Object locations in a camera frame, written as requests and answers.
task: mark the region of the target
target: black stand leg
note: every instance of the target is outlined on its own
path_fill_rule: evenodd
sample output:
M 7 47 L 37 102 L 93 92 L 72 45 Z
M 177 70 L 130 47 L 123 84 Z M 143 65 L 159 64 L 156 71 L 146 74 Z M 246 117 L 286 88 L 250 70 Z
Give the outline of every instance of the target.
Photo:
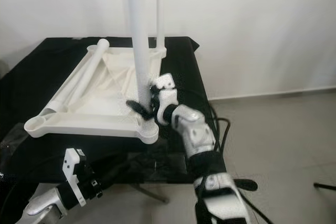
M 329 189 L 329 190 L 334 190 L 336 191 L 336 186 L 328 186 L 320 183 L 314 183 L 315 188 L 324 188 L 324 189 Z
M 156 199 L 158 201 L 161 201 L 163 203 L 168 203 L 169 202 L 169 199 L 166 198 L 166 197 L 163 197 L 163 196 L 160 196 L 160 195 L 157 195 L 157 194 L 154 194 L 150 191 L 147 191 L 146 189 L 142 188 L 139 184 L 130 184 L 131 187 L 133 187 L 135 190 L 153 198 L 153 199 Z

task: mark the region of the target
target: white pole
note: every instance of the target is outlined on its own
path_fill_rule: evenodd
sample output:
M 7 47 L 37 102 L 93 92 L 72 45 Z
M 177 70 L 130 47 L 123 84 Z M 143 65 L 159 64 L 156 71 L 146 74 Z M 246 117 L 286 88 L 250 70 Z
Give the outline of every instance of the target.
M 156 48 L 164 48 L 163 0 L 156 0 Z
M 150 111 L 149 45 L 144 0 L 128 0 L 139 103 Z

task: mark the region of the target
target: white 3d printed part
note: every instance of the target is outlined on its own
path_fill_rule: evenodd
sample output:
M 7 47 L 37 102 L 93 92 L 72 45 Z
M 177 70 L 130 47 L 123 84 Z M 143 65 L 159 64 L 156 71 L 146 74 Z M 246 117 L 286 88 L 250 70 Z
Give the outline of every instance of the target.
M 129 9 L 134 50 L 110 48 L 105 39 L 89 46 L 44 109 L 25 123 L 32 137 L 47 133 L 138 137 L 147 144 L 158 139 L 154 119 L 145 121 L 126 106 L 126 100 L 149 108 L 149 83 L 159 76 L 166 56 L 163 26 L 157 27 L 157 48 L 149 49 L 143 0 L 129 0 Z M 162 22 L 162 10 L 157 14 Z

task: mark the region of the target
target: black table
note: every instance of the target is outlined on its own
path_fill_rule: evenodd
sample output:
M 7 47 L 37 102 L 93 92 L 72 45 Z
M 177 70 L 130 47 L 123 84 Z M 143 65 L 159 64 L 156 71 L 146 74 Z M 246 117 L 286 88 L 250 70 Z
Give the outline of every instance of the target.
M 97 44 L 98 37 L 81 39 L 47 38 L 24 58 L 1 81 L 0 140 L 17 123 L 36 116 L 84 57 L 87 47 Z M 107 37 L 111 47 L 131 47 L 131 38 Z M 155 39 L 149 39 L 155 47 Z M 198 44 L 188 37 L 167 37 L 167 56 L 162 60 L 161 74 L 171 73 L 177 87 L 179 103 L 203 112 L 213 128 L 211 111 L 194 51 Z M 120 156 L 130 158 L 137 153 L 151 153 L 141 159 L 119 183 L 192 183 L 186 172 L 184 147 L 180 136 L 170 127 L 160 127 L 159 140 L 154 145 L 143 144 L 137 138 L 87 136 L 72 134 L 46 134 L 40 138 L 27 137 L 15 150 L 5 170 L 7 174 L 21 176 L 39 162 L 53 155 L 64 154 L 69 147 L 81 148 L 89 162 Z M 61 160 L 48 162 L 31 173 L 27 181 L 60 183 L 64 181 Z M 4 198 L 2 189 L 1 201 Z

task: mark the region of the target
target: tiled floor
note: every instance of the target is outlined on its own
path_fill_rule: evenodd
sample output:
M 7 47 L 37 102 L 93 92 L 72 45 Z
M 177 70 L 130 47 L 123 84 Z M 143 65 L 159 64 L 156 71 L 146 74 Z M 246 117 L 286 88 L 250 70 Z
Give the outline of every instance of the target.
M 232 121 L 224 155 L 228 171 L 257 181 L 259 190 L 246 193 L 256 206 L 274 223 L 336 223 L 336 191 L 312 185 L 336 185 L 336 93 L 214 107 Z M 117 186 L 61 223 L 196 223 L 191 185 L 147 187 L 170 203 Z M 251 216 L 253 223 L 264 223 Z

